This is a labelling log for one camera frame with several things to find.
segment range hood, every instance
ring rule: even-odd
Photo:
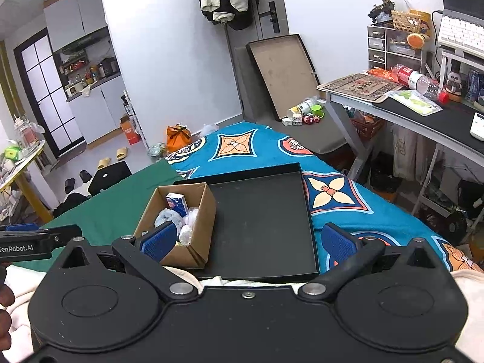
[[[71,42],[69,45],[63,47],[60,52],[63,54],[74,54],[82,49],[87,48],[88,46],[94,45],[103,38],[109,37],[109,35],[110,32],[107,30],[107,27],[101,28],[93,33],[79,38],[74,42]]]

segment kitchen cabinet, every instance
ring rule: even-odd
[[[89,96],[81,95],[68,105],[87,143],[92,143],[117,128],[100,86],[91,89]]]
[[[102,0],[77,0],[77,3],[86,35],[107,26]]]
[[[123,91],[126,89],[124,86],[123,77],[118,76],[117,78],[111,79],[106,83],[101,84],[100,87],[114,123],[116,127],[119,127],[121,124],[119,120],[126,114],[126,110],[124,109],[123,101],[121,99],[121,95],[123,95]]]
[[[52,50],[57,51],[86,35],[77,0],[59,0],[46,7],[44,14]]]

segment blue textured pad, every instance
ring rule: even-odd
[[[177,227],[170,223],[156,234],[146,239],[141,245],[141,252],[156,262],[166,257],[177,242]]]
[[[321,243],[323,248],[338,263],[356,254],[358,250],[355,243],[328,225],[325,225],[321,230]]]
[[[39,230],[37,224],[17,224],[17,225],[8,225],[6,227],[6,232],[32,232]]]

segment brown box lid with black edge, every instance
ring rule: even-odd
[[[146,206],[135,230],[135,237],[140,237],[144,231],[154,228],[154,221],[158,214],[169,208],[166,194],[171,192],[183,194],[189,208],[198,207],[197,219],[190,245],[176,245],[163,258],[163,266],[202,269],[209,259],[212,231],[214,230],[216,201],[210,188],[205,183],[162,186],[158,187]]]
[[[318,77],[298,34],[250,42],[247,51],[264,78],[279,119],[305,98],[318,95]]]

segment door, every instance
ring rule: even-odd
[[[116,127],[121,125],[119,120],[126,114],[123,100],[121,99],[121,95],[123,95],[125,89],[126,87],[124,86],[122,76],[118,76],[101,84],[101,91],[103,92],[107,108],[110,110]]]
[[[44,9],[44,14],[54,52],[86,35],[77,0],[56,1]]]
[[[86,34],[106,27],[102,0],[77,0]]]
[[[28,102],[44,138],[56,158],[84,138],[67,105],[67,95],[57,71],[47,29],[14,49],[15,60]]]
[[[89,96],[81,95],[67,104],[87,143],[92,143],[117,128],[100,86],[93,88]]]
[[[251,0],[254,22],[249,28],[235,31],[227,27],[227,40],[231,52],[232,65],[235,72],[237,89],[239,91],[240,105],[243,116],[248,121],[253,121],[253,114],[250,107],[249,97],[241,79],[239,64],[236,60],[235,49],[245,47],[249,42],[265,40],[267,38],[289,35],[287,24],[286,6],[284,0]],[[275,15],[270,11],[275,8],[277,23],[271,21]]]

